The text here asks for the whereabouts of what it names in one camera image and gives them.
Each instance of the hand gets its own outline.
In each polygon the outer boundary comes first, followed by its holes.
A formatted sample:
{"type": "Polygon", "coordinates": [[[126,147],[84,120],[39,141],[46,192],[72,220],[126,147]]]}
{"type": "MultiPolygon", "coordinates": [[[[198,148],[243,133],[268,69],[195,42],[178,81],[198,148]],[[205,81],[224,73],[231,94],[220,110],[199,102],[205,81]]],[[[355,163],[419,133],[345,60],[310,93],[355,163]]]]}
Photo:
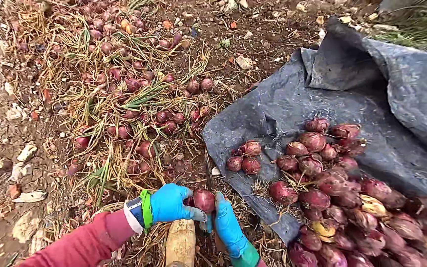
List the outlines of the hand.
{"type": "Polygon", "coordinates": [[[215,209],[217,210],[215,229],[230,253],[230,257],[240,258],[249,242],[241,231],[230,202],[221,192],[217,192],[215,198],[215,209]]]}
{"type": "Polygon", "coordinates": [[[184,199],[193,195],[192,190],[173,183],[163,185],[151,195],[153,222],[172,222],[180,219],[207,221],[207,215],[200,209],[183,204],[184,199]]]}

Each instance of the onion skin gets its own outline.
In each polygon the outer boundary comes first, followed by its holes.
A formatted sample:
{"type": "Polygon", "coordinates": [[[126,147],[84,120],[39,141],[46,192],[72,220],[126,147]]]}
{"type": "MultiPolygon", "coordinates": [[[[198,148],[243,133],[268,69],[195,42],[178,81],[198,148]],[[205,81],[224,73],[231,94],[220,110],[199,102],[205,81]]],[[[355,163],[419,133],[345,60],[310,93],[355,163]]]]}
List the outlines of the onion skin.
{"type": "Polygon", "coordinates": [[[360,134],[360,126],[358,124],[339,124],[332,127],[331,134],[335,137],[353,139],[360,134]]]}
{"type": "Polygon", "coordinates": [[[305,156],[309,154],[309,151],[300,142],[291,142],[286,146],[286,155],[305,156]]]}
{"type": "Polygon", "coordinates": [[[301,227],[301,242],[303,246],[312,251],[320,251],[322,248],[322,242],[316,233],[309,230],[306,226],[301,227]]]}
{"type": "Polygon", "coordinates": [[[241,162],[243,157],[231,157],[227,160],[227,168],[232,172],[239,172],[241,170],[241,162]]]}
{"type": "Polygon", "coordinates": [[[298,170],[298,160],[294,156],[280,156],[276,159],[276,164],[285,172],[298,170]]]}
{"type": "Polygon", "coordinates": [[[277,203],[290,205],[298,201],[298,194],[284,181],[276,181],[270,185],[270,196],[277,203]]]}
{"type": "Polygon", "coordinates": [[[419,223],[406,213],[395,214],[388,225],[405,239],[424,240],[423,231],[419,223]]]}
{"type": "Polygon", "coordinates": [[[299,141],[309,152],[319,152],[324,149],[326,138],[320,133],[303,133],[299,136],[299,141]]]}
{"type": "Polygon", "coordinates": [[[261,153],[261,145],[255,140],[248,140],[245,144],[240,146],[242,155],[248,157],[258,156],[261,153]]]}
{"type": "Polygon", "coordinates": [[[326,210],[330,206],[329,196],[315,188],[309,189],[309,192],[302,192],[299,200],[309,204],[310,209],[326,210]]]}
{"type": "Polygon", "coordinates": [[[296,267],[317,267],[316,256],[305,251],[299,243],[294,243],[289,247],[288,255],[296,267]]]}
{"type": "Polygon", "coordinates": [[[215,210],[215,196],[204,189],[197,189],[193,192],[193,204],[207,214],[215,210]]]}
{"type": "Polygon", "coordinates": [[[241,168],[246,174],[258,174],[261,170],[261,164],[257,159],[247,157],[241,162],[241,168]]]}
{"type": "Polygon", "coordinates": [[[305,125],[305,129],[308,132],[323,133],[329,128],[329,120],[324,118],[313,119],[305,125]]]}

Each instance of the red onion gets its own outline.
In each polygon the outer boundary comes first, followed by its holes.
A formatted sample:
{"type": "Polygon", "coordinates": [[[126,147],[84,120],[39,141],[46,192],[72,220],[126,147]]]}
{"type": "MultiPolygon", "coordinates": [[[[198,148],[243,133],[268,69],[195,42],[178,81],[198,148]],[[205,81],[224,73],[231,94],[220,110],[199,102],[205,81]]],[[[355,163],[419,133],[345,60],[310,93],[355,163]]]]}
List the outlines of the red onion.
{"type": "Polygon", "coordinates": [[[197,189],[193,192],[193,204],[196,208],[210,214],[215,210],[215,196],[204,189],[197,189]]]}
{"type": "Polygon", "coordinates": [[[181,112],[178,112],[176,114],[174,114],[174,116],[172,117],[172,120],[181,125],[184,124],[184,121],[186,121],[186,118],[184,117],[184,114],[182,114],[181,112]]]}
{"type": "Polygon", "coordinates": [[[307,176],[314,176],[322,172],[322,162],[311,156],[303,157],[299,160],[299,169],[307,176]]]}
{"type": "Polygon", "coordinates": [[[299,243],[294,243],[289,247],[288,255],[296,267],[317,267],[316,256],[305,251],[299,243]]]}
{"type": "Polygon", "coordinates": [[[208,106],[200,107],[200,110],[199,110],[199,117],[200,118],[206,117],[209,114],[210,114],[210,107],[208,107],[208,106]]]}
{"type": "Polygon", "coordinates": [[[167,135],[172,135],[177,130],[177,124],[174,121],[166,121],[164,125],[167,125],[167,127],[162,131],[167,135]]]}
{"type": "Polygon", "coordinates": [[[303,246],[312,251],[320,251],[322,248],[322,242],[317,234],[309,230],[305,225],[300,229],[301,242],[303,246]]]}
{"type": "Polygon", "coordinates": [[[286,155],[305,156],[308,153],[305,145],[300,142],[291,142],[286,146],[286,155]]]}
{"type": "Polygon", "coordinates": [[[241,162],[243,157],[231,157],[227,160],[227,168],[232,172],[238,172],[241,170],[241,162]]]}
{"type": "Polygon", "coordinates": [[[150,145],[151,145],[151,142],[143,141],[143,142],[141,142],[139,147],[136,149],[136,152],[141,154],[141,156],[143,156],[144,158],[152,159],[156,156],[156,152],[154,151],[153,146],[151,146],[151,148],[149,148],[150,145]]]}
{"type": "Polygon", "coordinates": [[[323,267],[347,267],[347,259],[343,253],[329,244],[323,244],[319,252],[320,266],[323,267]]]}
{"type": "Polygon", "coordinates": [[[395,214],[388,225],[406,239],[423,241],[423,231],[419,223],[406,213],[395,214]]]}
{"type": "Polygon", "coordinates": [[[329,196],[315,188],[309,189],[309,192],[302,192],[299,200],[307,203],[310,209],[326,210],[331,204],[329,196]]]}
{"type": "Polygon", "coordinates": [[[241,168],[246,174],[258,174],[261,170],[261,164],[257,159],[247,157],[241,162],[241,168]]]}
{"type": "Polygon", "coordinates": [[[199,82],[192,79],[187,85],[187,91],[189,91],[191,94],[197,94],[199,91],[199,87],[200,87],[199,82]]]}
{"type": "Polygon", "coordinates": [[[332,127],[331,134],[335,137],[353,139],[360,134],[358,124],[339,124],[332,127]]]}
{"type": "Polygon", "coordinates": [[[274,201],[283,205],[290,205],[298,201],[296,191],[284,181],[276,181],[270,185],[270,196],[274,201]]]}
{"type": "Polygon", "coordinates": [[[320,133],[303,133],[299,141],[305,145],[309,152],[319,152],[324,149],[326,138],[320,133]]]}
{"type": "Polygon", "coordinates": [[[90,137],[78,137],[75,139],[75,149],[85,150],[88,148],[88,143],[90,143],[90,137]]]}
{"type": "Polygon", "coordinates": [[[324,133],[329,128],[329,120],[324,118],[313,119],[305,125],[308,132],[324,133]]]}
{"type": "Polygon", "coordinates": [[[258,156],[261,153],[261,145],[255,140],[248,140],[245,144],[240,146],[242,155],[247,157],[258,156]]]}
{"type": "Polygon", "coordinates": [[[298,169],[298,160],[294,156],[280,156],[276,159],[276,164],[285,172],[293,172],[298,169]]]}
{"type": "Polygon", "coordinates": [[[325,144],[324,149],[321,150],[321,153],[320,153],[323,160],[332,161],[333,159],[335,159],[337,157],[339,152],[337,151],[337,149],[335,147],[336,147],[335,144],[332,144],[332,146],[329,145],[328,143],[325,144]]]}
{"type": "Polygon", "coordinates": [[[212,79],[205,78],[200,83],[200,88],[202,89],[203,92],[209,92],[214,87],[213,83],[214,81],[212,81],[212,79]]]}

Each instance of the tarp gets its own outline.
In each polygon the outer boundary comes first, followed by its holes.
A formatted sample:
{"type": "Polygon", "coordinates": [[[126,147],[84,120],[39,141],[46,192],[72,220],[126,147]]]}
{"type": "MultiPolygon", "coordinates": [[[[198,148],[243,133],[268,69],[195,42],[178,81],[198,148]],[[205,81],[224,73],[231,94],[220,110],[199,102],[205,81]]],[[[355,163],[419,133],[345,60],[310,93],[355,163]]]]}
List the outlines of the tarp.
{"type": "MultiPolygon", "coordinates": [[[[267,223],[278,221],[268,200],[252,194],[256,181],[282,178],[270,162],[325,117],[331,125],[358,123],[368,140],[356,159],[366,173],[406,196],[427,196],[427,53],[364,37],[330,18],[317,51],[300,49],[258,87],[211,119],[202,132],[225,180],[267,223]],[[225,168],[232,149],[249,139],[263,146],[258,175],[225,168]]],[[[299,224],[289,214],[271,226],[288,244],[299,224]]]]}

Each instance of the red sleeve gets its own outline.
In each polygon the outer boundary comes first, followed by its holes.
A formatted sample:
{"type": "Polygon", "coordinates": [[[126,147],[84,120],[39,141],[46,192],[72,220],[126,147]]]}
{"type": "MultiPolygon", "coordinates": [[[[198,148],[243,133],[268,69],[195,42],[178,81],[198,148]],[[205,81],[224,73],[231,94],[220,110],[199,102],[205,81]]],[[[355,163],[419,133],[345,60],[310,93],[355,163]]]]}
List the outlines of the red sleeve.
{"type": "Polygon", "coordinates": [[[111,253],[133,234],[122,209],[103,212],[95,216],[94,222],[34,253],[19,266],[95,267],[100,261],[111,258],[111,253]]]}

